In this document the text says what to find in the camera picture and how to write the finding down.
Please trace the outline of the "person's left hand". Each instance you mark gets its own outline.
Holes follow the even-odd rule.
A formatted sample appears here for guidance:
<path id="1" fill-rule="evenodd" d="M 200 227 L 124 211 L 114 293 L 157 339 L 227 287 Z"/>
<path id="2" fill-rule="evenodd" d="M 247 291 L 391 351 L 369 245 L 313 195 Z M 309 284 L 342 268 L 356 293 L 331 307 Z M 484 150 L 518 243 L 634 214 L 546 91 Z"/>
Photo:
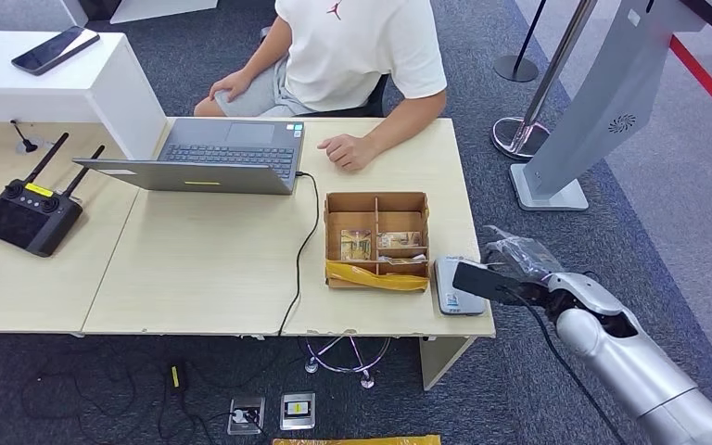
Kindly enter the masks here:
<path id="1" fill-rule="evenodd" d="M 325 139 L 317 148 L 330 162 L 345 172 L 356 172 L 367 167 L 380 153 L 377 145 L 368 137 L 340 134 Z"/>

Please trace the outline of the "person's right hand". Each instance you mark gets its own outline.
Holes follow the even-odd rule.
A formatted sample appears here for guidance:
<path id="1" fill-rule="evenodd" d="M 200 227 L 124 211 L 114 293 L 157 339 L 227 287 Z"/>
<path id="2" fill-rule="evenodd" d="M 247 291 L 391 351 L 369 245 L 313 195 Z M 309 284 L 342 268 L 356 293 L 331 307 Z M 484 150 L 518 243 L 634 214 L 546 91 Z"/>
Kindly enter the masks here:
<path id="1" fill-rule="evenodd" d="M 217 94 L 222 94 L 225 102 L 231 102 L 250 87 L 253 79 L 246 69 L 230 73 L 211 86 L 209 99 L 214 100 Z"/>

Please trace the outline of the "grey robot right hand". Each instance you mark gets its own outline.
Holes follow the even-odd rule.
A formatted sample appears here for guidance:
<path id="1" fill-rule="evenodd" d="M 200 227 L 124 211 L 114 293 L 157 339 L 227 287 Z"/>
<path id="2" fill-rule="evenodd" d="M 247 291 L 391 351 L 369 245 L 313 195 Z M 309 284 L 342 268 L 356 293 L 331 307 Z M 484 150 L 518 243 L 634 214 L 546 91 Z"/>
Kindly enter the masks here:
<path id="1" fill-rule="evenodd" d="M 497 271 L 508 273 L 519 281 L 546 284 L 553 273 L 566 269 L 539 241 L 514 235 L 495 225 L 487 225 L 492 240 L 485 246 L 482 262 Z"/>

